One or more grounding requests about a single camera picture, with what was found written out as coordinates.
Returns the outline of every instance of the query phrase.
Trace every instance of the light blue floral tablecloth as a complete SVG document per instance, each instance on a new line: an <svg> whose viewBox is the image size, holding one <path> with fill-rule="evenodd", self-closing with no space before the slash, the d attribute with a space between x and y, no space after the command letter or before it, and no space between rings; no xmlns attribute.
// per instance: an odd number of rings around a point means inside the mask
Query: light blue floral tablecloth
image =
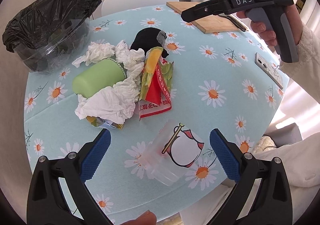
<svg viewBox="0 0 320 225"><path fill-rule="evenodd" d="M209 144L211 130L219 128L244 152L252 149L275 114L289 78L281 73L285 88L280 90L255 64L256 52L274 66L276 61L249 32L203 34L165 5L118 12L90 24L90 41L113 45L122 39L130 45L146 27L167 33L167 60L174 61L172 109L141 121L134 115L122 130L111 129L111 146L94 177L86 182L115 224L148 209L164 219L198 201L226 178ZM84 63L79 68L70 63L50 75L29 74L24 126L32 170L39 156L64 157L100 132L74 113L78 100L72 80L87 68ZM171 187L152 179L139 165L145 147L168 119L185 124L204 141L191 170ZM62 186L75 212L65 184Z"/></svg>

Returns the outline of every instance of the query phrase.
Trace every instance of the plastic cup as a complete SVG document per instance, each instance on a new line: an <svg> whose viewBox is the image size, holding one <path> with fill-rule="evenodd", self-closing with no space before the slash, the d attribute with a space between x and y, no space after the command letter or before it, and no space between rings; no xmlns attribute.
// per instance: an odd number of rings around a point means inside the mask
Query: plastic cup
<svg viewBox="0 0 320 225"><path fill-rule="evenodd" d="M149 144L139 163L154 177L171 186L200 156L204 143L185 125L169 120Z"/></svg>

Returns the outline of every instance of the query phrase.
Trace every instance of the cutting board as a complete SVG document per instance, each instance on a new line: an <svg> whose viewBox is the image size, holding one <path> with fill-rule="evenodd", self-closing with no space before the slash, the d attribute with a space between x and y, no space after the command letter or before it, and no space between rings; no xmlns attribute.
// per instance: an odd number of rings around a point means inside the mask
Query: cutting board
<svg viewBox="0 0 320 225"><path fill-rule="evenodd" d="M182 11L189 9L199 3L195 2L167 2L167 6L178 12L180 15ZM204 34L225 32L225 31L238 31L239 29L227 18L210 15L202 19L192 22Z"/></svg>

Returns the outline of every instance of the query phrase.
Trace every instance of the crumpled paper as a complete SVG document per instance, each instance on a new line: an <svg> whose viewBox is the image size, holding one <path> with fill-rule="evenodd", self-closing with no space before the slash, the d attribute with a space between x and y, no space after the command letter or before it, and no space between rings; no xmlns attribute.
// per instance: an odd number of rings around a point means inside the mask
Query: crumpled paper
<svg viewBox="0 0 320 225"><path fill-rule="evenodd" d="M72 64L78 68L82 62L88 66L91 63L98 63L102 59L112 57L115 54L116 47L106 44L98 44L96 42L91 42L88 46L88 51L85 55L78 57Z"/></svg>
<svg viewBox="0 0 320 225"><path fill-rule="evenodd" d="M123 124L125 119L131 118L135 103L140 93L140 73L144 67L143 49L129 50L122 40L114 49L116 61L124 64L127 69L127 78L113 85L101 89L92 97L86 99L78 95L78 107L75 110L79 119L87 116L100 117Z"/></svg>

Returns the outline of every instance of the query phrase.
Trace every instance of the screw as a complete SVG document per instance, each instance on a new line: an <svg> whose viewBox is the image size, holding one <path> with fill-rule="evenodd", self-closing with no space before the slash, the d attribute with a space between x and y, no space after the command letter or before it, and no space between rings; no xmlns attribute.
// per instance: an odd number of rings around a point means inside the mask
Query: screw
<svg viewBox="0 0 320 225"><path fill-rule="evenodd" d="M244 157L246 158L246 159L252 159L252 155L250 154L250 153L244 153Z"/></svg>
<svg viewBox="0 0 320 225"><path fill-rule="evenodd" d="M275 162L276 162L277 164L280 164L280 163L281 163L281 159L280 159L280 158L275 158Z"/></svg>
<svg viewBox="0 0 320 225"><path fill-rule="evenodd" d="M68 158L73 159L77 156L77 154L75 152L71 152L68 154Z"/></svg>
<svg viewBox="0 0 320 225"><path fill-rule="evenodd" d="M41 157L39 157L39 162L44 162L45 161L45 156L41 156Z"/></svg>

